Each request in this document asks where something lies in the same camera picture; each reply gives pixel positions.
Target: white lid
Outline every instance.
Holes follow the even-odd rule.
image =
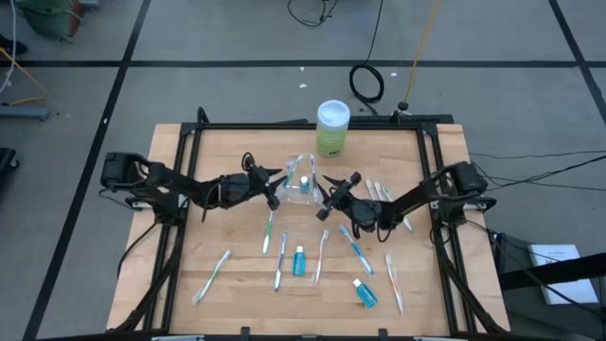
[[[347,125],[350,116],[349,107],[341,100],[327,100],[318,107],[318,122],[329,127]]]

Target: gray floor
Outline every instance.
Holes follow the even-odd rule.
[[[372,38],[378,2],[342,0],[318,28],[295,22],[285,0],[152,0],[136,45],[136,61],[360,60]],[[297,10],[310,9],[300,0]],[[601,0],[559,1],[588,61],[606,60]],[[57,45],[20,18],[27,60],[119,61],[141,1],[105,0],[74,43]],[[385,0],[374,60],[410,60],[431,11],[430,1]],[[0,1],[0,33],[8,35],[8,3]],[[451,61],[574,61],[547,1],[446,1],[422,56]],[[47,122],[0,120],[0,146],[18,151],[22,167],[0,205],[0,340],[23,337],[52,252],[62,230],[99,118],[116,77],[114,68],[36,68],[57,115]],[[380,68],[385,96],[376,107],[389,114],[405,91],[409,68]],[[215,122],[314,120],[326,99],[350,94],[348,67],[156,68],[127,71],[101,154],[146,154],[157,123],[192,120],[203,105]],[[606,69],[592,69],[606,87]],[[362,90],[376,91],[360,75]],[[0,102],[39,96],[15,73]],[[413,114],[453,114],[464,125],[470,151],[511,155],[606,149],[606,126],[578,68],[419,69],[410,99]],[[522,178],[585,160],[497,161],[476,157],[488,173]],[[102,332],[116,285],[132,214],[97,197],[99,166],[83,202],[39,337]],[[551,183],[606,188],[603,165],[550,179]],[[495,191],[492,229],[545,243],[575,243],[581,254],[604,249],[600,209],[605,192],[521,185]],[[545,328],[512,317],[516,331]],[[561,335],[553,331],[547,335]]]

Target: black metal frame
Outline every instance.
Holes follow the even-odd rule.
[[[414,131],[417,135],[417,140],[419,143],[419,156],[421,161],[421,167],[424,178],[429,178],[431,176],[431,169],[429,163],[429,157],[427,153],[427,147],[425,143],[425,136],[429,135],[432,141],[432,149],[434,150],[434,157],[436,160],[437,168],[441,168],[444,166],[444,162],[442,159],[442,152],[439,144],[439,138],[437,134],[437,124],[439,123],[454,123],[453,118],[450,115],[438,115],[438,116],[415,116],[415,117],[355,117],[350,125],[350,130],[405,130],[405,131]],[[196,167],[196,160],[198,157],[199,145],[201,140],[201,135],[203,130],[313,130],[316,128],[314,123],[307,123],[302,121],[289,121],[282,123],[209,123],[206,116],[199,111],[198,112],[198,121],[193,123],[183,123],[181,126],[181,132],[179,134],[179,143],[177,145],[176,157],[174,161],[174,169],[176,171],[181,169],[183,164],[183,156],[185,154],[186,149],[186,141],[189,135],[193,134],[193,144],[192,151],[189,156],[189,167],[187,169],[187,176],[193,176]],[[437,214],[435,210],[431,207],[430,216],[432,219],[432,225],[435,227],[434,237],[436,243],[439,245],[443,244],[442,235],[440,233],[441,228],[438,228],[440,222],[437,218]],[[158,279],[158,275],[162,270],[164,259],[167,253],[167,249],[169,248],[169,232],[175,227],[177,229],[177,234],[180,236],[185,235],[185,224],[180,224],[177,226],[168,226],[164,225],[162,227],[160,241],[158,244],[158,250],[156,253],[156,260],[154,262],[152,281]],[[458,240],[458,235],[456,233],[456,229],[449,229],[449,233],[451,234],[451,245],[453,248],[454,262],[456,264],[456,269],[458,274],[464,278],[464,282],[466,283],[465,278],[465,268],[463,265],[461,248]],[[176,238],[175,245],[173,249],[181,250],[183,247],[183,238]],[[440,279],[442,284],[442,291],[444,296],[444,304],[447,315],[447,321],[449,325],[450,334],[454,334],[459,332],[456,322],[456,314],[455,314],[455,304],[453,301],[452,288],[450,285],[450,280],[448,275],[444,272],[444,270],[440,267]],[[174,303],[174,296],[176,294],[176,281],[179,273],[179,261],[177,261],[176,266],[172,270],[169,276],[169,285],[167,289],[167,299],[165,301],[165,305],[163,307],[163,316],[162,316],[162,324],[160,329],[157,330],[160,334],[169,334],[169,326],[172,318],[172,305]],[[475,327],[475,319],[473,317],[473,313],[468,305],[463,300],[464,304],[464,312],[465,312],[465,320],[467,323],[468,332],[476,332]],[[147,310],[144,318],[143,330],[151,330],[153,316],[155,314],[155,299],[152,301],[150,308]],[[382,331],[381,334],[386,336],[386,331]],[[241,335],[233,335],[234,337],[241,338]],[[293,337],[299,338],[299,335],[296,336],[278,336],[280,339],[291,339]]]

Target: yellow cable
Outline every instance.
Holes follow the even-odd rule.
[[[41,101],[41,100],[45,100],[45,98],[19,99],[19,100],[15,100],[14,102],[9,103],[9,105],[18,105],[18,104],[30,103],[30,102]]]
[[[415,81],[415,70],[417,70],[417,62],[419,61],[420,52],[423,50],[425,41],[427,41],[427,36],[429,36],[429,31],[431,30],[432,23],[434,22],[434,18],[436,17],[437,8],[439,7],[440,2],[441,0],[436,0],[434,9],[432,9],[432,15],[429,17],[429,21],[427,22],[427,26],[425,27],[425,33],[423,34],[423,38],[420,40],[419,48],[417,49],[417,53],[415,54],[415,60],[413,61],[413,69],[410,71],[410,79],[408,79],[408,88],[406,89],[406,95],[404,96],[404,103],[408,103],[408,95],[410,95],[410,90],[412,89],[413,82]]]
[[[21,72],[23,72],[24,74],[26,74],[26,76],[28,76],[34,83],[36,83],[36,85],[38,85],[38,87],[40,89],[42,89],[42,91],[44,91],[45,93],[47,92],[46,88],[44,88],[43,85],[40,84],[40,82],[38,80],[36,80],[33,76],[31,76],[29,74],[29,72],[27,72],[23,67],[21,67],[21,65],[19,65],[18,62],[16,62],[15,60],[13,60],[12,57],[10,56],[10,54],[7,53],[7,51],[5,51],[4,48],[0,47],[0,52],[2,52],[11,62],[13,62],[19,68],[19,70],[21,70]]]

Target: wooden table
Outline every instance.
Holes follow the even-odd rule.
[[[180,126],[156,126],[150,160],[173,164]],[[438,125],[445,165],[469,160],[460,125]],[[428,149],[431,143],[427,139]],[[241,171],[241,157],[251,152],[267,168],[285,168],[300,153],[314,153],[315,131],[208,130],[202,133],[195,178],[212,179]],[[187,169],[188,155],[184,157]],[[404,194],[422,179],[416,134],[406,131],[350,131],[344,153],[336,158],[317,157],[319,171],[333,178],[349,178],[354,172],[363,179],[380,181],[392,196]],[[354,194],[367,197],[361,184]],[[277,212],[268,256],[261,255],[268,208],[262,197],[229,210],[210,211],[201,224],[202,210],[189,209],[184,252],[181,260],[171,333],[238,334],[242,326],[252,334],[377,335],[387,328],[389,335],[448,335],[442,288],[435,248],[429,241],[430,218],[426,206],[409,215],[415,228],[410,234],[400,228],[385,243],[375,234],[363,234],[358,241],[376,271],[370,278],[353,256],[345,237],[336,230],[347,218],[334,211],[325,222],[315,218],[317,207],[283,203]],[[484,224],[479,212],[468,217]],[[152,222],[150,211],[134,214],[129,243]],[[324,265],[318,287],[312,286],[320,238],[325,228],[330,237],[324,250]],[[126,259],[116,287],[108,328],[122,322],[147,291],[152,277],[159,228]],[[279,253],[279,234],[288,233],[284,276],[277,294],[273,283]],[[484,231],[471,224],[458,229],[469,286],[495,321],[508,329],[508,318]],[[292,260],[298,245],[305,247],[308,273],[292,276]],[[203,302],[194,306],[191,298],[205,285],[215,264],[227,249],[233,251]],[[403,294],[404,316],[400,316],[384,264],[384,252],[393,252]],[[356,296],[352,281],[360,278],[379,299],[365,309]],[[458,328],[465,323],[458,291],[453,286]],[[157,307],[164,306],[160,293]],[[155,314],[159,326],[161,309]]]

